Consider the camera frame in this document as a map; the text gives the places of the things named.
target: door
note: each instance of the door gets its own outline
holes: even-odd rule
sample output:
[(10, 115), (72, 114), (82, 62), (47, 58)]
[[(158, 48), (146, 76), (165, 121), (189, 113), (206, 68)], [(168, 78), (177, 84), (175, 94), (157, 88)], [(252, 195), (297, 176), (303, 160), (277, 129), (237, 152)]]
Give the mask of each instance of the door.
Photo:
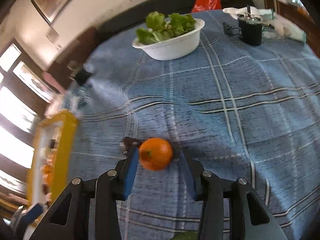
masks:
[(46, 107), (54, 94), (53, 89), (42, 79), (42, 70), (16, 41), (10, 43), (0, 54), (0, 211), (2, 212), (5, 212), (3, 209), (6, 208), (1, 199), (13, 195), (18, 199), (25, 198), (25, 182), (28, 170), (31, 168), (35, 127), (44, 118)]

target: green object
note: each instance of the green object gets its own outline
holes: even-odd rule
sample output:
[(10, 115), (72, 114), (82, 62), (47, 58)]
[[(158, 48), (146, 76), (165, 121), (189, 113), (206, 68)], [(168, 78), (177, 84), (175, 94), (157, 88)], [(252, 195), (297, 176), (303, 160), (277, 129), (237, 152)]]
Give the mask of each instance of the green object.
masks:
[(191, 14), (180, 15), (172, 13), (169, 17), (170, 22), (165, 22), (164, 14), (158, 12), (149, 13), (146, 17), (148, 30), (144, 28), (136, 30), (139, 42), (149, 45), (181, 36), (195, 29), (196, 20)]
[(197, 231), (188, 231), (184, 233), (177, 233), (170, 240), (196, 240), (197, 239)]

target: yellow frame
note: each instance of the yellow frame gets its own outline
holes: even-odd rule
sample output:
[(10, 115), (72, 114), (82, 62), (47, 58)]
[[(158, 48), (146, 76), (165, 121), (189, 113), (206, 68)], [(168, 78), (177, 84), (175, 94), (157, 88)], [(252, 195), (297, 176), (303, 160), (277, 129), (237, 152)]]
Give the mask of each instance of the yellow frame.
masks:
[(55, 154), (55, 162), (53, 168), (53, 176), (52, 176), (52, 185), (51, 185), (51, 201), (52, 203), (55, 199), (60, 195), (60, 193), (67, 186), (68, 182), (68, 168), (69, 168), (69, 158), (70, 152), (73, 146), (73, 137), (77, 127), (77, 119), (75, 116), (69, 112), (67, 109), (61, 110), (59, 113), (54, 115), (51, 118), (44, 119), (40, 122), (36, 129), (36, 135), (33, 140), (34, 154), (32, 158), (31, 169), (28, 173), (27, 178), (27, 198), (29, 200), (29, 204), (33, 204), (33, 195), (32, 195), (32, 187), (35, 172), (35, 163), (36, 159), (40, 158), (39, 142), (41, 139), (42, 130), (54, 123), (62, 122), (63, 125), (60, 127), (61, 137), (57, 147), (57, 151)]

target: triangular cutout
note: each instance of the triangular cutout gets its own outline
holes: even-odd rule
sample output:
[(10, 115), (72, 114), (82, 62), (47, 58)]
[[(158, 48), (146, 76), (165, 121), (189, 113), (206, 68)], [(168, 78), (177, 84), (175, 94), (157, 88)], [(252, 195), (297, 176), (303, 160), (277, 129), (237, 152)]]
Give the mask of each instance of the triangular cutout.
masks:
[(62, 200), (61, 204), (58, 206), (57, 210), (53, 213), (52, 217), (50, 218), (50, 223), (57, 224), (60, 226), (65, 226), (67, 224), (71, 198), (71, 193), (66, 195), (66, 197)]
[(249, 205), (251, 224), (253, 226), (257, 226), (269, 223), (270, 218), (252, 193), (247, 194), (247, 200)]

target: tangerine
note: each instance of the tangerine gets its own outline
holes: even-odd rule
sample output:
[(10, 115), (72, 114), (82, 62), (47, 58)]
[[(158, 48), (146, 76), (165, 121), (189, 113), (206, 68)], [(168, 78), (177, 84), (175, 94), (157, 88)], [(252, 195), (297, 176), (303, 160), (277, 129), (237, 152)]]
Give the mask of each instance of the tangerine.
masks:
[(173, 157), (169, 142), (160, 138), (150, 138), (139, 147), (142, 167), (150, 171), (161, 171), (169, 165)]

